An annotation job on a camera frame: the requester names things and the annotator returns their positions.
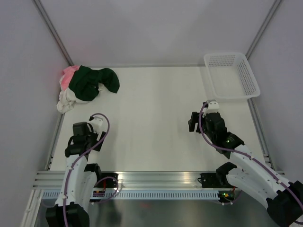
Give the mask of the white and green t-shirt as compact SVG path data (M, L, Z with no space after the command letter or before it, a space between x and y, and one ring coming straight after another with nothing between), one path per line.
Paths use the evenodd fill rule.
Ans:
M118 76L112 69L93 70L86 66L80 66L74 72L68 88L74 92L77 99L90 102L99 95L99 85L101 84L115 94L120 88Z

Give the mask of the white plastic basket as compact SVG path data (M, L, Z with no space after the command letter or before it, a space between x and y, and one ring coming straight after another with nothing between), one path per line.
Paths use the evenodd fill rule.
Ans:
M204 62L215 99L227 102L260 95L254 73L243 53L208 53L204 55Z

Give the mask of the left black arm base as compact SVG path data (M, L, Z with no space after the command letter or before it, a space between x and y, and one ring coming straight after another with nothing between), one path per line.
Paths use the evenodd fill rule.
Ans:
M100 188L102 191L106 189L112 189L117 187L118 174L117 173L102 173L101 174L101 182L95 185L95 188Z

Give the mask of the aluminium mounting rail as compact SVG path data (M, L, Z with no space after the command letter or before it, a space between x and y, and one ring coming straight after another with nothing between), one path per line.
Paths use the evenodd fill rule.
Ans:
M214 171L197 172L115 172L118 174L118 183L126 188L194 188L202 187L199 178L201 173L216 173ZM36 174L33 189L59 190L64 185L64 171L39 171Z

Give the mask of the cream white t-shirt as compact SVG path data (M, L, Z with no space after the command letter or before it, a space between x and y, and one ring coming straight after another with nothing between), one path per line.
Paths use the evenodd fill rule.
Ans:
M74 108L75 104L86 104L90 101L83 101L76 97L75 93L68 87L59 94L59 101L56 105L58 112L64 114Z

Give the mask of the pink t-shirt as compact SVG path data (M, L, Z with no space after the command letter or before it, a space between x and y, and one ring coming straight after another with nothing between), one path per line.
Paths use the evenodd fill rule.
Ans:
M75 71L77 71L79 68L80 68L80 66L74 65L74 66L69 66L63 70L63 75L59 81L62 91L65 91L68 88L69 83L70 83Z

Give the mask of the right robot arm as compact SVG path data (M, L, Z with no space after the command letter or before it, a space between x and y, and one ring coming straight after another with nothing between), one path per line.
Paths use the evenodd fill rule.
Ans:
M216 170L216 181L234 186L258 201L280 227L299 224L303 216L303 184L294 183L261 163L237 135L229 132L219 113L193 112L189 131L200 133L205 141L228 162Z

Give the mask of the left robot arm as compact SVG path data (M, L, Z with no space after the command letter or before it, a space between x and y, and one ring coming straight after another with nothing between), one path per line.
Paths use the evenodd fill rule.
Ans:
M88 122L75 123L73 135L65 149L66 169L59 196L53 207L46 210L50 227L88 227L88 206L93 187L103 183L98 164L89 164L91 147L99 151L106 132L102 131L103 120L90 118Z

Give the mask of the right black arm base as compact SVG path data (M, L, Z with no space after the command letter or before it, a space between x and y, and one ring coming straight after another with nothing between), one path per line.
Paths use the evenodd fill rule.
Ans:
M217 173L201 173L199 181L203 188L233 188L226 177L220 176Z

